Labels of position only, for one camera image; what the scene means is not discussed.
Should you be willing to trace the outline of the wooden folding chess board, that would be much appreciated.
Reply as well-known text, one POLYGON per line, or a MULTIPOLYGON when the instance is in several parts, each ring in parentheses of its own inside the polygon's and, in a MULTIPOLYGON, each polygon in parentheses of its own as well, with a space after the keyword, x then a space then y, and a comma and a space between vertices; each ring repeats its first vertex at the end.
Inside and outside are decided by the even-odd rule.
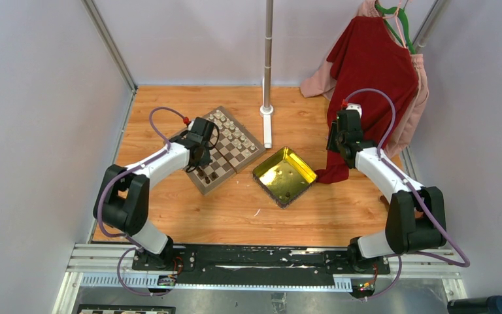
POLYGON ((220 134, 214 132, 211 137, 212 143, 216 143, 210 151, 212 162, 188 173, 188 177, 200 193, 207 195, 264 155, 266 148, 223 106, 203 115, 203 118, 214 122, 220 134), (218 176, 216 179, 210 177, 213 172, 218 176), (205 177, 210 179, 209 184, 205 182, 205 177))

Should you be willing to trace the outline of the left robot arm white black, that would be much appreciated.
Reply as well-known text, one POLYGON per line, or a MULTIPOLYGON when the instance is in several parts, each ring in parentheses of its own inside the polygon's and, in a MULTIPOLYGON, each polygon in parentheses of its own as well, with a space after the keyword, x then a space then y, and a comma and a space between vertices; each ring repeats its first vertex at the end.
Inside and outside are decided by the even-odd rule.
POLYGON ((178 170, 193 171, 211 163, 211 149, 219 127, 204 118, 185 120, 186 129, 165 140, 157 152, 129 166, 112 164, 105 170, 93 216, 98 226, 118 230, 158 270, 175 260, 173 240, 150 221, 150 192, 178 170))

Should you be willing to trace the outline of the dark blue bottle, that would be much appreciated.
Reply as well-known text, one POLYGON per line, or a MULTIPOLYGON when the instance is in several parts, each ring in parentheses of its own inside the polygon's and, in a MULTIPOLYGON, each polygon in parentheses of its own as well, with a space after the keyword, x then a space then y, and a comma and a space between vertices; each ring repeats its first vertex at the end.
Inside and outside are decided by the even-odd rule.
POLYGON ((451 300, 446 308, 450 314, 502 314, 502 296, 451 300))

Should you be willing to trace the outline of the gold metal tray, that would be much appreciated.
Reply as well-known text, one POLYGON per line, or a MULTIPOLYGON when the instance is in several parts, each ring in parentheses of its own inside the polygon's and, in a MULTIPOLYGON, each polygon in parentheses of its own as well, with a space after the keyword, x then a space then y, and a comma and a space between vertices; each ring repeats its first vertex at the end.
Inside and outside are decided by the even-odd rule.
POLYGON ((286 209, 316 182, 317 174, 294 150, 282 147, 252 171, 255 182, 286 209))

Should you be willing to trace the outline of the red shirt on hanger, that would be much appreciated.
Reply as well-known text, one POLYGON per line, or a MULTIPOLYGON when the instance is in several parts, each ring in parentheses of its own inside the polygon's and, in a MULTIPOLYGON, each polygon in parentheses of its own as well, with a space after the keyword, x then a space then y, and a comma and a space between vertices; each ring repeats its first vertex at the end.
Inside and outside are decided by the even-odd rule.
POLYGON ((336 118, 347 97, 362 108, 364 137, 384 138, 390 123, 398 124, 418 90, 418 75, 408 49, 390 36, 381 17, 356 16, 318 70, 301 83, 305 97, 331 92, 327 123, 336 118))

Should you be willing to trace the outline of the white stand base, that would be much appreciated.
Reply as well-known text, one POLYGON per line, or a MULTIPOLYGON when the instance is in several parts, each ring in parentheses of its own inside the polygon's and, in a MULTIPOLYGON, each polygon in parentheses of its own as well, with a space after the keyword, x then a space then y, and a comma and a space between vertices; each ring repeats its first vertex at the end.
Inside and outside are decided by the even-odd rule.
POLYGON ((263 118, 263 146, 265 148, 273 147, 273 129, 272 129, 272 115, 274 109, 272 105, 262 105, 260 107, 260 114, 263 118))

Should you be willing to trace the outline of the grey metal stand pole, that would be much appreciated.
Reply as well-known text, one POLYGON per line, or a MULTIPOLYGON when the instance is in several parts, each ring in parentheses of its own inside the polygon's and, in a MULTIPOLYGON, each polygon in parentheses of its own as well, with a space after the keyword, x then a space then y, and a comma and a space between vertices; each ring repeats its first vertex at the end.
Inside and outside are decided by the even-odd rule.
POLYGON ((274 1, 266 0, 265 17, 265 55, 264 55, 264 73, 263 73, 263 103, 261 106, 262 114, 272 114, 273 106, 271 104, 271 66, 272 66, 272 46, 273 46, 273 12, 274 1))

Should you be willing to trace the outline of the green clothes hanger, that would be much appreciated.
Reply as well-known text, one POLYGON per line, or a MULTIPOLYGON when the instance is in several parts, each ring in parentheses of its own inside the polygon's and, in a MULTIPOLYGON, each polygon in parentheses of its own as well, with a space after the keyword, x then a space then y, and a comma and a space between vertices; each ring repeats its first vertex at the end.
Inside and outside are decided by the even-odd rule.
POLYGON ((384 8, 379 1, 375 1, 374 6, 381 13, 382 18, 385 19, 385 25, 390 30, 390 33, 395 36, 397 42, 411 54, 417 54, 409 34, 410 25, 407 13, 405 12, 406 5, 402 1, 399 1, 394 7, 384 8))

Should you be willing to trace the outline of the pink garment on hanger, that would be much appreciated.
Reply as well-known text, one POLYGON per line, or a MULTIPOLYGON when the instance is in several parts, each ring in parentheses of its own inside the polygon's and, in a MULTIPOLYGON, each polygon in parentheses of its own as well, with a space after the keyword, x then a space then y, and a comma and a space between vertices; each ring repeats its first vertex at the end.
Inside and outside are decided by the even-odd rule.
MULTIPOLYGON (((374 4, 375 1, 364 1, 359 6, 356 16, 381 17, 380 13, 375 9, 374 4)), ((399 44, 395 36, 391 34, 390 36, 397 44, 399 44)), ((413 67, 418 75, 418 90, 415 98, 407 107, 407 110, 400 122, 398 124, 394 124, 392 133, 388 137, 390 138, 390 144, 386 148, 383 148, 389 157, 399 154, 399 152, 409 145, 420 121, 420 117, 426 107, 429 95, 427 75, 426 70, 424 69, 424 57, 422 54, 411 54, 411 56, 413 67)), ((327 92, 321 95, 325 96, 330 101, 332 93, 327 92)))

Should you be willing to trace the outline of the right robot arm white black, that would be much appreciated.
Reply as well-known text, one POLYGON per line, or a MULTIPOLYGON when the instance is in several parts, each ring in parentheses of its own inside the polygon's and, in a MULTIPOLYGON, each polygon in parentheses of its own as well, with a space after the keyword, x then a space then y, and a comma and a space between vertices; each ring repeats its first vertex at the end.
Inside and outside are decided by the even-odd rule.
POLYGON ((383 231, 350 240, 347 264, 352 271, 363 273, 386 255, 416 253, 446 243, 443 193, 408 177, 374 141, 364 139, 357 110, 337 113, 327 149, 338 152, 349 168, 363 173, 389 202, 383 231))

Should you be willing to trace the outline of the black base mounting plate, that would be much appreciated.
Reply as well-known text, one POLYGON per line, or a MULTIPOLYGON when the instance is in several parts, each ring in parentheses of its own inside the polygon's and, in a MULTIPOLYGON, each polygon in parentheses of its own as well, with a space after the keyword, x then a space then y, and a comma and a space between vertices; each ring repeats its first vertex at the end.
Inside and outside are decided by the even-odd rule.
POLYGON ((369 280, 390 272, 383 259, 364 272, 354 271, 345 248, 184 244, 173 249, 175 260, 168 268, 150 263, 140 252, 131 267, 177 275, 180 284, 266 287, 329 287, 336 285, 336 275, 369 280))

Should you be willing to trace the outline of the aluminium rail frame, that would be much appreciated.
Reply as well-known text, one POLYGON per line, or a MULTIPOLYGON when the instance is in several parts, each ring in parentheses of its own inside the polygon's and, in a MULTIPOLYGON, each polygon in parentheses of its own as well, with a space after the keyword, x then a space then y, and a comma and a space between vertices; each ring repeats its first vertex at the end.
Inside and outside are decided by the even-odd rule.
POLYGON ((54 313, 446 313, 467 297, 460 270, 434 258, 384 257, 355 272, 342 247, 174 247, 161 268, 130 245, 77 244, 54 313))

